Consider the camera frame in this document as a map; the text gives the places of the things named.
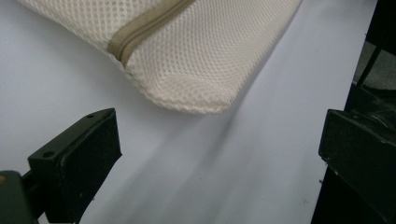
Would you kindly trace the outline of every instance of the black plastic part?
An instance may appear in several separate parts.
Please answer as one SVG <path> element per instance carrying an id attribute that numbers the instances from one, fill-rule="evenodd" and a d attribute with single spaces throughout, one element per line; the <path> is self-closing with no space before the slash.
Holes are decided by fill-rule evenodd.
<path id="1" fill-rule="evenodd" d="M 311 224 L 385 224 L 344 180 L 327 169 Z"/>
<path id="2" fill-rule="evenodd" d="M 33 217 L 38 219 L 45 212 L 45 204 L 43 200 L 45 192 L 42 185 L 35 180 L 31 171 L 22 177 L 22 184 L 25 188 L 29 204 L 31 205 L 30 207 Z"/>
<path id="3" fill-rule="evenodd" d="M 375 92 L 352 86 L 345 111 L 396 132 L 396 91 Z"/>
<path id="4" fill-rule="evenodd" d="M 121 156 L 114 109 L 90 114 L 48 142 L 29 158 L 33 179 L 52 223 L 79 223 Z"/>
<path id="5" fill-rule="evenodd" d="M 38 223 L 31 212 L 21 175 L 15 171 L 0 172 L 0 223 Z"/>
<path id="6" fill-rule="evenodd" d="M 396 218 L 396 132 L 330 110 L 319 155 L 386 223 Z"/>

